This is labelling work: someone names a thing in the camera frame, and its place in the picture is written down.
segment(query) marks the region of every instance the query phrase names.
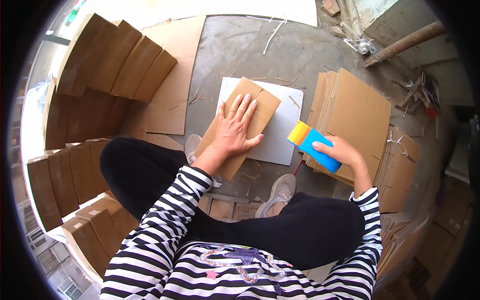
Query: hand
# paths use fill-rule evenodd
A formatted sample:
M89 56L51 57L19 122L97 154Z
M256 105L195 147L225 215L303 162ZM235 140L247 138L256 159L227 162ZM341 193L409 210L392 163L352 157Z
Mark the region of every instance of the hand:
M355 168L358 164L365 164L365 160L361 154L341 137L326 136L325 138L332 142L333 147L321 142L313 142L312 147L318 152L325 153L350 168Z
M232 107L225 118L225 102L218 107L218 124L216 127L215 139L211 146L218 149L226 157L242 153L260 144L263 134L247 140L247 128L252 119L253 112L257 107L257 101L250 103L250 95L245 97L238 95L233 101Z

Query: shoe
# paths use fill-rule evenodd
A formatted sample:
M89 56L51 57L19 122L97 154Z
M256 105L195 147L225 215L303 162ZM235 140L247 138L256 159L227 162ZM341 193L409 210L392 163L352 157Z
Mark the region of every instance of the shoe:
M297 187L297 179L292 174L285 174L278 178L273 186L272 192L270 193L270 199L264 204L262 204L257 212L255 213L255 218L266 218L267 211L278 201L284 202L287 204L292 199L293 194L295 194L295 189Z
M200 145L202 138L197 134L192 134L188 137L185 143L185 155L187 156L188 165L191 166L197 158L195 157L195 151Z

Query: white board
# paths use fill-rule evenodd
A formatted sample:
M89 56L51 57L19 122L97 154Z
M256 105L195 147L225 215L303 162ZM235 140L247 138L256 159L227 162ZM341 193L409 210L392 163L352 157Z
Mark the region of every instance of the white board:
M84 16L96 12L109 21L125 20L143 29L171 18L200 15L239 14L274 17L317 26L315 0L88 0L74 23L77 28Z
M218 105L228 99L239 81L240 78L223 77L220 94L218 95L217 112ZM262 81L253 82L275 95L282 102L262 132L265 135L262 142L250 151L247 158L290 166L295 146L288 142L286 138L297 121L300 120L303 92L287 86ZM295 100L300 108L293 103L289 96Z

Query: black and white striped sleeve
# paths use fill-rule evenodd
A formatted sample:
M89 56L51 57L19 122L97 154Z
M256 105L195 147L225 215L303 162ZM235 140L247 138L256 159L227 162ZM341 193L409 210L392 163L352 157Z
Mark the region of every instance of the black and white striped sleeve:
M212 183L199 168L180 168L140 226L122 241L105 272L100 299L160 298L185 225Z
M365 218L365 232L354 255L339 261L322 285L341 299L371 299L382 253L378 189L371 188L358 199L350 196Z

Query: metal pipe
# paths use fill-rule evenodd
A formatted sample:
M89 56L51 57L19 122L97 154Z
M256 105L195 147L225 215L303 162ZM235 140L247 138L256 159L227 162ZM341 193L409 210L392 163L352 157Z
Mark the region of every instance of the metal pipe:
M444 26L439 21L435 21L432 24L420 28L414 33L411 33L408 36L396 41L387 48L376 53L375 56L372 55L368 57L365 60L365 68L368 68L378 63L378 61L384 61L386 59L389 59L390 57L397 55L400 52L403 52L409 48L412 48L413 46L416 46L420 43L423 43L425 41L428 41L429 39L445 33L446 30Z

